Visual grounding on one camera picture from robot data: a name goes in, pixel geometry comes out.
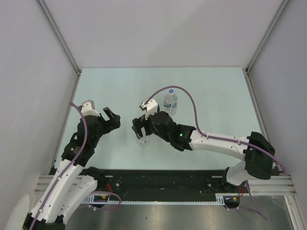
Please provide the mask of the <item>clear unlabeled plastic bottle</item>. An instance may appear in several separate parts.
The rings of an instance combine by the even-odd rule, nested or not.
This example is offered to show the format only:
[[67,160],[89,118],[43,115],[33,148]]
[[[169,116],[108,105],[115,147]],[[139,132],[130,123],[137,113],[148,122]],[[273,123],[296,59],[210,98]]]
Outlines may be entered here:
[[146,147],[150,144],[150,136],[147,136],[145,134],[141,136],[137,136],[137,140],[138,140],[138,144],[141,146],[141,147]]

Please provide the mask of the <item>blue labeled water bottle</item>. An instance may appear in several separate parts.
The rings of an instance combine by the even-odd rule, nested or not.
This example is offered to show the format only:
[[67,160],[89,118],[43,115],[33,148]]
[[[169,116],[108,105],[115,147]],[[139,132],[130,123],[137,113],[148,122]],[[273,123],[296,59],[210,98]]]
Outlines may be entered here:
[[167,112],[170,116],[174,115],[177,111],[177,102],[178,96],[176,95],[175,91],[173,94],[167,92],[167,94],[164,96],[164,111]]

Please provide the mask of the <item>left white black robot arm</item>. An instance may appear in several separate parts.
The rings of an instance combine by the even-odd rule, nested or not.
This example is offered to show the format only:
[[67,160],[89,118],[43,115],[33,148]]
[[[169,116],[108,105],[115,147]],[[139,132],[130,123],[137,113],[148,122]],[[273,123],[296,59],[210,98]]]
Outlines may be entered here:
[[106,186],[105,172],[85,169],[100,138],[120,127],[120,116],[105,107],[105,120],[90,105],[79,107],[81,119],[65,146],[59,167],[38,203],[27,214],[24,230],[63,230],[75,210],[93,191]]

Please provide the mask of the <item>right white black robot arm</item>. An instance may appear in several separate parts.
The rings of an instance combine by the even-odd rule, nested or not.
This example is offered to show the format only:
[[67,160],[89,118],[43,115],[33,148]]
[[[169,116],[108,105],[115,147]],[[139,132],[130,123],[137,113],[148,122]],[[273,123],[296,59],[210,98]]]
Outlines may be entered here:
[[131,128],[139,140],[154,134],[179,151],[207,150],[239,159],[238,164],[226,168],[221,180],[226,192],[233,192],[252,178],[271,178],[275,150],[261,133],[252,132],[239,139],[201,134],[193,126],[177,124],[166,112],[135,118]]

